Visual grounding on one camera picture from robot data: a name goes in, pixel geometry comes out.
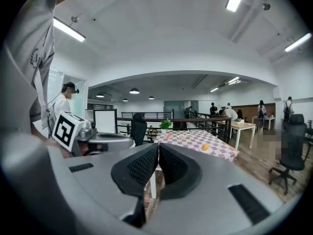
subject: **checkered tablecloth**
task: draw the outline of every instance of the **checkered tablecloth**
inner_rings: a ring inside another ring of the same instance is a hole
[[[169,133],[173,134],[171,139],[165,137]],[[233,162],[234,158],[238,155],[238,151],[231,147],[227,143],[213,136],[211,133],[204,130],[192,130],[192,131],[170,131],[166,134],[159,133],[156,137],[155,143],[169,143],[182,147],[186,147],[195,151],[199,151],[203,144],[207,143],[210,146],[208,155],[223,158]],[[178,139],[179,135],[192,134],[190,139],[181,140]]]

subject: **wooden floor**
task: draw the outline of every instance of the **wooden floor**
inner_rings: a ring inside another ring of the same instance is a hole
[[[269,173],[272,167],[277,169],[285,170],[285,168],[278,163],[280,157],[280,141],[279,137],[275,136],[273,132],[267,130],[263,131],[263,135],[258,135],[256,132],[253,147],[249,149],[251,139],[251,131],[244,130],[241,131],[240,142],[238,150],[239,155],[234,161],[234,164],[247,173],[251,174],[253,177],[264,183],[266,187],[271,188],[283,202],[287,202],[299,193],[302,193],[307,185],[308,179],[312,174],[313,168],[313,148],[309,153],[308,158],[305,161],[305,169],[302,171],[290,172],[290,174],[297,179],[295,185],[292,185],[292,180],[288,180],[289,192],[284,195],[285,185],[283,180],[277,180],[268,185],[269,177],[275,176],[276,173],[273,171]],[[235,147],[236,137],[232,138],[229,144]],[[308,145],[304,144],[303,147],[303,158],[307,154]],[[162,171],[156,171],[156,192],[157,198],[151,198],[150,185],[147,186],[145,191],[145,210],[147,220],[153,212],[157,209],[159,204],[160,191],[164,188],[164,178]]]

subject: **black backpack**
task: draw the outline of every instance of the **black backpack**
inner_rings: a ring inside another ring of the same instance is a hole
[[[291,107],[292,103],[290,104],[290,106],[287,106],[287,102],[286,102],[286,108],[285,108],[285,113],[284,113],[284,120],[289,120],[290,117],[290,107]]]
[[[259,119],[263,119],[264,118],[264,114],[262,111],[262,106],[260,106],[260,110],[259,110]]]

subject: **black metal railing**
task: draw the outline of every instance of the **black metal railing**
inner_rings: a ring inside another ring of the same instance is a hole
[[[133,119],[130,117],[118,117],[118,121],[132,121]],[[166,119],[160,118],[149,118],[149,122],[161,122]],[[173,128],[169,128],[169,130],[205,130],[210,132],[214,136],[223,137],[226,143],[229,143],[230,139],[230,129],[231,129],[231,118],[230,117],[222,117],[219,115],[209,115],[209,114],[198,114],[197,118],[180,118],[180,119],[169,119],[173,122]],[[216,122],[225,121],[225,125],[220,125],[216,127]],[[187,123],[195,123],[195,128],[188,128]],[[117,125],[117,127],[128,127],[127,125]],[[147,130],[154,129],[159,130],[161,128],[147,127]],[[131,129],[125,131],[120,131],[120,133],[130,134]],[[146,136],[156,137],[157,134],[145,134]]]
[[[122,112],[122,118],[133,118],[137,112]],[[144,114],[144,119],[172,119],[174,118],[174,110],[171,112],[139,112]]]

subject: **chair seat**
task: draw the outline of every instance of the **chair seat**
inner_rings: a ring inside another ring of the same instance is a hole
[[[283,156],[279,160],[280,164],[290,170],[303,170],[304,161],[301,157]]]

